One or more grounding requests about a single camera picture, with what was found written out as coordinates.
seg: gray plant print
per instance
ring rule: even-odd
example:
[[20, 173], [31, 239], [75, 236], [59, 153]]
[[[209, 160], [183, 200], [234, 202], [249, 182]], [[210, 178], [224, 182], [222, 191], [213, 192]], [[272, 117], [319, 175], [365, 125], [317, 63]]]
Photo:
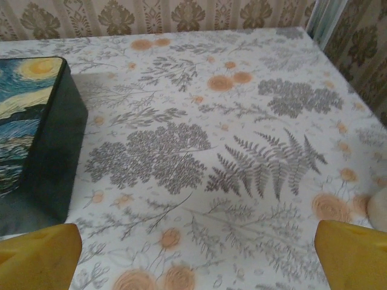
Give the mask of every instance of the gray plant print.
[[257, 290], [296, 290], [296, 288], [286, 285], [285, 283], [276, 282], [275, 286], [258, 284], [255, 286]]
[[197, 65], [188, 59], [175, 59], [172, 56], [158, 56], [140, 78], [139, 82], [147, 85], [157, 85], [161, 78], [167, 78], [173, 85], [179, 88], [179, 92], [187, 91], [194, 77], [198, 76]]
[[78, 265], [83, 264], [89, 260], [91, 260], [95, 256], [102, 256], [105, 253], [103, 250], [106, 247], [106, 243], [97, 243], [93, 242], [88, 246], [84, 245], [84, 242], [82, 242], [82, 253], [78, 260]]
[[357, 136], [365, 145], [383, 147], [387, 141], [387, 135], [381, 126], [372, 126], [372, 129], [356, 129]]
[[[210, 202], [207, 213], [185, 209], [193, 216], [192, 223], [187, 224], [192, 227], [190, 234], [194, 240], [200, 241], [197, 245], [207, 258], [217, 257], [220, 250], [216, 249], [228, 252], [235, 249], [245, 259], [256, 258], [263, 253], [270, 265], [289, 282], [301, 282], [301, 279], [308, 278], [326, 283], [313, 243], [301, 242], [302, 229], [298, 224], [304, 218], [294, 205], [278, 204], [272, 207], [271, 212], [258, 217], [248, 205], [232, 204], [228, 199], [219, 198]], [[231, 213], [235, 209], [238, 209], [238, 216], [244, 216], [242, 219], [235, 219]], [[226, 234], [224, 240], [211, 235], [211, 229], [204, 223], [199, 224], [198, 217], [220, 223], [222, 232]]]
[[157, 201], [147, 200], [148, 207], [153, 210], [152, 214], [136, 213], [133, 212], [131, 207], [127, 207], [118, 216], [112, 213], [102, 214], [102, 222], [80, 217], [76, 220], [76, 224], [83, 231], [89, 231], [88, 237], [102, 235], [116, 228], [122, 228], [123, 230], [121, 240], [130, 237], [138, 227], [146, 227], [147, 234], [151, 234], [159, 228], [161, 222], [167, 218], [167, 215], [185, 203], [191, 197], [191, 194], [178, 204], [173, 202], [161, 204]]
[[264, 121], [264, 120], [279, 120], [280, 118], [270, 115], [266, 110], [262, 109], [260, 106], [252, 104], [250, 107], [245, 107], [242, 103], [235, 101], [234, 106], [226, 106], [221, 103], [212, 103], [212, 105], [201, 105], [199, 106], [199, 111], [202, 113], [209, 113], [218, 111], [223, 115], [235, 114], [235, 117], [240, 119], [245, 115], [256, 116], [254, 123]]
[[297, 118], [303, 110], [327, 114], [331, 108], [342, 109], [343, 99], [337, 92], [329, 89], [313, 89], [307, 83], [292, 83], [276, 80], [262, 80], [258, 85], [261, 95], [272, 95], [267, 104], [279, 116]]
[[200, 253], [205, 252], [206, 259], [215, 259], [224, 250], [224, 244], [220, 241], [220, 237], [210, 235], [209, 229], [200, 224], [195, 216], [192, 216], [191, 222], [184, 226], [190, 228], [188, 235], [191, 235], [196, 246], [200, 247]]
[[126, 144], [103, 143], [90, 153], [85, 171], [93, 182], [110, 175], [111, 184], [120, 189], [154, 177], [158, 186], [177, 195], [183, 188], [201, 184], [206, 166], [193, 153], [210, 148], [207, 134], [198, 125], [168, 123], [155, 131], [131, 133]]
[[103, 277], [109, 272], [109, 270], [110, 267], [102, 268], [101, 263], [94, 264], [90, 273], [86, 269], [82, 269], [74, 276], [71, 289], [84, 290], [90, 284], [92, 284], [96, 289], [100, 289], [109, 280], [109, 278]]
[[223, 53], [227, 50], [225, 46], [217, 46], [214, 43], [198, 43], [196, 45], [193, 44], [182, 44], [182, 45], [171, 45], [169, 47], [172, 50], [183, 52], [190, 51], [196, 55], [204, 54], [204, 53]]
[[153, 104], [157, 98], [156, 90], [147, 90], [139, 83], [109, 87], [97, 81], [82, 82], [79, 91], [88, 109], [98, 109], [101, 106], [117, 108], [125, 105], [138, 111]]
[[285, 36], [287, 39], [303, 39], [304, 32], [299, 31], [295, 27], [277, 28], [277, 35]]
[[318, 50], [312, 48], [291, 49], [281, 46], [272, 47], [270, 50], [274, 52], [274, 56], [260, 58], [270, 71], [286, 70], [292, 72], [302, 68], [304, 65], [315, 65], [320, 59]]
[[288, 186], [294, 195], [299, 193], [299, 183], [302, 177], [311, 169], [320, 174], [316, 161], [327, 164], [324, 156], [313, 149], [306, 135], [304, 146], [301, 146], [296, 138], [288, 130], [289, 144], [280, 142], [279, 138], [271, 137], [257, 132], [269, 147], [254, 144], [234, 136], [236, 143], [242, 151], [225, 145], [224, 147], [233, 157], [230, 161], [218, 153], [218, 160], [223, 169], [213, 167], [214, 174], [209, 176], [207, 191], [223, 190], [234, 192], [241, 196], [241, 184], [250, 197], [257, 191], [260, 197], [264, 197], [264, 191], [272, 178], [274, 193], [278, 200], [282, 186], [288, 179]]
[[128, 129], [137, 129], [138, 127], [148, 127], [153, 122], [167, 123], [173, 118], [180, 118], [186, 116], [186, 111], [178, 110], [176, 108], [169, 108], [162, 113], [154, 108], [145, 108], [140, 112], [127, 112], [115, 116], [110, 120], [111, 126], [125, 125]]

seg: floral tablecloth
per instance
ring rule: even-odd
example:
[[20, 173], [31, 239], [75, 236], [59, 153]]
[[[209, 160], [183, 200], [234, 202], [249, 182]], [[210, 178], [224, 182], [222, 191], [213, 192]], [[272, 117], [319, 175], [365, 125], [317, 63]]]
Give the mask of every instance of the floral tablecloth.
[[89, 109], [71, 289], [329, 289], [320, 219], [369, 226], [387, 134], [301, 28], [0, 42]]

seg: white object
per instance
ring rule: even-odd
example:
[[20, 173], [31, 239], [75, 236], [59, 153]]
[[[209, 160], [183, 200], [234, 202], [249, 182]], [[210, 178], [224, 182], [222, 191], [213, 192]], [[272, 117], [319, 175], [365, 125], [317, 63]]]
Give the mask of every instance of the white object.
[[367, 212], [369, 222], [375, 230], [387, 232], [387, 187], [371, 197]]

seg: fern print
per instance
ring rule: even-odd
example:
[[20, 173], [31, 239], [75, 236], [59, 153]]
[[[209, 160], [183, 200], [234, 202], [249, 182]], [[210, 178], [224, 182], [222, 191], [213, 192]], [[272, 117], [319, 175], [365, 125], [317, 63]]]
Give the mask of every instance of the fern print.
[[160, 79], [167, 78], [178, 87], [179, 92], [186, 92], [193, 79], [198, 76], [198, 64], [188, 59], [159, 56], [153, 61], [153, 66], [143, 72], [145, 76], [138, 81], [147, 85], [157, 85]]
[[136, 131], [128, 142], [105, 142], [90, 153], [85, 171], [93, 182], [110, 176], [119, 189], [133, 187], [151, 177], [158, 186], [177, 195], [183, 188], [197, 188], [206, 166], [194, 158], [197, 151], [210, 149], [207, 134], [198, 125], [168, 123], [152, 131]]
[[281, 189], [286, 180], [294, 195], [299, 193], [299, 184], [302, 177], [311, 169], [320, 174], [317, 161], [327, 164], [324, 156], [318, 153], [304, 135], [304, 146], [288, 130], [288, 144], [280, 142], [279, 138], [256, 132], [269, 146], [244, 141], [237, 136], [234, 140], [242, 151], [225, 145], [233, 161], [218, 154], [218, 160], [223, 169], [213, 167], [214, 174], [209, 175], [207, 191], [223, 190], [234, 192], [241, 196], [241, 189], [253, 197], [252, 191], [264, 197], [265, 188], [271, 177], [274, 193], [280, 200]]

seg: orange flower print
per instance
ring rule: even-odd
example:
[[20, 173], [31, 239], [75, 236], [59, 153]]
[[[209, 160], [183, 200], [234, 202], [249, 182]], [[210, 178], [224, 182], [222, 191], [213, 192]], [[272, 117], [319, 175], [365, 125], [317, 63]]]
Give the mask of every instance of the orange flower print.
[[348, 132], [347, 127], [346, 127], [346, 126], [344, 125], [344, 123], [341, 122], [341, 121], [337, 122], [336, 128], [338, 128], [339, 133], [340, 133], [341, 135], [345, 135], [345, 134]]
[[355, 171], [350, 168], [344, 168], [340, 171], [340, 178], [345, 182], [357, 182], [357, 175]]
[[387, 177], [385, 176], [382, 176], [382, 177], [378, 177], [376, 176], [374, 178], [374, 182], [377, 184], [377, 186], [379, 187], [386, 187], [387, 186]]
[[234, 86], [232, 79], [226, 76], [214, 76], [207, 84], [210, 89], [217, 92], [227, 92]]
[[337, 142], [337, 147], [338, 147], [342, 152], [351, 154], [351, 148], [350, 148], [350, 146], [349, 146], [346, 142], [343, 142], [343, 141]]
[[232, 68], [236, 67], [236, 63], [235, 62], [226, 62], [224, 64], [224, 67], [226, 67], [227, 69], [232, 69]]
[[319, 193], [312, 201], [314, 215], [320, 219], [351, 222], [351, 212], [346, 203], [331, 193]]
[[209, 57], [207, 58], [207, 61], [208, 61], [209, 63], [214, 63], [214, 62], [215, 62], [215, 58], [214, 58], [213, 56], [209, 56]]
[[165, 290], [194, 290], [195, 273], [184, 265], [172, 266], [164, 280]]
[[112, 290], [157, 290], [153, 275], [145, 270], [135, 269], [124, 272], [115, 281]]
[[96, 116], [94, 117], [93, 122], [96, 126], [102, 126], [105, 122], [105, 119], [102, 116]]
[[204, 100], [204, 97], [202, 97], [201, 95], [195, 95], [192, 97], [191, 103], [201, 104], [203, 100]]
[[89, 199], [89, 202], [83, 207], [87, 208], [91, 204], [99, 204], [103, 201], [104, 192], [102, 190], [93, 191], [92, 196], [86, 196], [85, 198]]
[[338, 141], [336, 143], [336, 150], [342, 152], [345, 159], [351, 157], [352, 150], [346, 142]]
[[334, 83], [331, 82], [330, 80], [326, 80], [326, 81], [324, 82], [324, 85], [325, 85], [325, 87], [327, 87], [328, 89], [334, 89]]
[[171, 44], [171, 40], [168, 38], [160, 38], [160, 39], [157, 39], [154, 42], [154, 44], [157, 45], [158, 47], [166, 47], [169, 44]]
[[147, 39], [137, 39], [132, 42], [131, 48], [137, 51], [148, 50], [153, 46], [153, 42]]
[[112, 205], [115, 205], [119, 210], [128, 205], [134, 198], [132, 195], [122, 195], [120, 198], [116, 198]]
[[249, 74], [248, 72], [237, 72], [233, 76], [233, 80], [236, 83], [248, 83], [253, 79], [253, 76]]
[[135, 69], [136, 66], [137, 66], [137, 65], [136, 65], [134, 62], [129, 62], [129, 63], [128, 63], [128, 69], [130, 69], [131, 71], [132, 71], [133, 69]]
[[166, 230], [160, 239], [160, 245], [164, 250], [172, 250], [180, 243], [180, 232], [176, 228]]
[[114, 79], [117, 77], [117, 74], [114, 74], [113, 72], [108, 72], [108, 79]]
[[353, 109], [355, 111], [359, 111], [359, 112], [365, 112], [365, 105], [363, 105], [361, 102], [359, 101], [356, 101], [355, 103], [353, 103]]
[[369, 195], [357, 195], [352, 199], [353, 211], [362, 217], [367, 217], [367, 204], [369, 201]]

